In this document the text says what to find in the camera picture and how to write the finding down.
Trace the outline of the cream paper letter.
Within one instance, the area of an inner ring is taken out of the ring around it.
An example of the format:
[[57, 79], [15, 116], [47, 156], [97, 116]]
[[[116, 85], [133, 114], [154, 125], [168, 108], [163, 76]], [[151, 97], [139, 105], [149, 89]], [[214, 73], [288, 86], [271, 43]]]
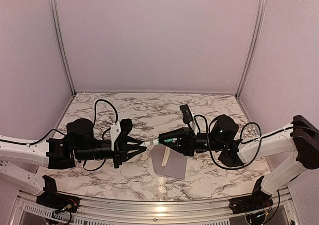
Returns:
[[163, 155], [162, 164], [161, 164], [163, 167], [165, 167], [167, 165], [167, 162], [169, 160], [169, 156], [170, 156], [170, 148], [166, 147], [164, 155]]

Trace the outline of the green white glue stick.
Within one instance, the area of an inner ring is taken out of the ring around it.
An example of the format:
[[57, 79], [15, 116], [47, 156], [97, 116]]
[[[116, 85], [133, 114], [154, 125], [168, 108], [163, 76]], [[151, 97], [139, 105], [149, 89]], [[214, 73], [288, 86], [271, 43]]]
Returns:
[[176, 142], [177, 142], [177, 138], [166, 139], [166, 140], [163, 140], [162, 142], [160, 141], [159, 138], [152, 140], [153, 145], [175, 144]]

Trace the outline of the grey envelope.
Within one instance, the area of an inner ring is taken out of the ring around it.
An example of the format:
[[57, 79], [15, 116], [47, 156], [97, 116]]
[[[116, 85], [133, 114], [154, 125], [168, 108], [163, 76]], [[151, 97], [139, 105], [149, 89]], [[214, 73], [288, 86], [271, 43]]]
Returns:
[[185, 179], [187, 157], [171, 149], [166, 165], [162, 166], [166, 149], [168, 149], [168, 147], [164, 145], [156, 145], [151, 150], [151, 159], [155, 174]]

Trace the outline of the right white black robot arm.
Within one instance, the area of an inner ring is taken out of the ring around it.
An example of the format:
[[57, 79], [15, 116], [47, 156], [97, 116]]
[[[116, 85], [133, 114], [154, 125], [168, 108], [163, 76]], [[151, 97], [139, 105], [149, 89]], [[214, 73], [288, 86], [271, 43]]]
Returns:
[[194, 156], [196, 151], [210, 154], [219, 152], [213, 163], [224, 170], [239, 170], [250, 166], [257, 158], [290, 152], [290, 156], [272, 172], [259, 178], [253, 192], [247, 198], [247, 205], [257, 209], [266, 198], [281, 186], [307, 170], [319, 167], [319, 131], [301, 115], [274, 132], [244, 140], [235, 139], [243, 129], [232, 118], [223, 114], [205, 123], [205, 132], [195, 132], [182, 127], [158, 136], [159, 143], [185, 156]]

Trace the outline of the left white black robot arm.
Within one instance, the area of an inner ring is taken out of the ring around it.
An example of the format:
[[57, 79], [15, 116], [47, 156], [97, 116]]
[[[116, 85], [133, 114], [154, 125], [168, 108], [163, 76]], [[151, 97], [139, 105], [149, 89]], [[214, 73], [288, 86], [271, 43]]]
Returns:
[[67, 124], [67, 134], [62, 139], [49, 138], [39, 142], [0, 140], [0, 173], [17, 180], [20, 188], [37, 197], [43, 197], [51, 207], [63, 203], [56, 181], [44, 175], [29, 175], [10, 162], [23, 162], [41, 167], [63, 170], [74, 168], [76, 162], [111, 159], [115, 168], [144, 152], [143, 142], [129, 136], [133, 127], [131, 119], [123, 119], [111, 125], [110, 139], [94, 137], [94, 125], [81, 118]]

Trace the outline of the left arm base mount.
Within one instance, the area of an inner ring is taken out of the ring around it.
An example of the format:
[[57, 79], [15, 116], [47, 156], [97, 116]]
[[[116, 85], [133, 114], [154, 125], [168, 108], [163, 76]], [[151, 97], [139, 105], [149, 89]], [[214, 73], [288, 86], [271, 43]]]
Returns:
[[72, 222], [72, 214], [77, 212], [80, 198], [73, 195], [59, 193], [54, 178], [44, 175], [43, 193], [37, 196], [36, 202], [40, 205], [55, 209], [54, 214], [69, 213], [69, 219], [65, 225]]

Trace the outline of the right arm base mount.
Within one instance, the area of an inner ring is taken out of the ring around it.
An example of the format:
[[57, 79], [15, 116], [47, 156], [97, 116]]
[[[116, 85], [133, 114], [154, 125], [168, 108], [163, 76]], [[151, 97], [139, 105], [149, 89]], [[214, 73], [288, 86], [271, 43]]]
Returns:
[[251, 212], [273, 205], [271, 195], [261, 190], [261, 183], [264, 176], [256, 180], [252, 193], [246, 196], [239, 196], [229, 200], [229, 208], [233, 214]]

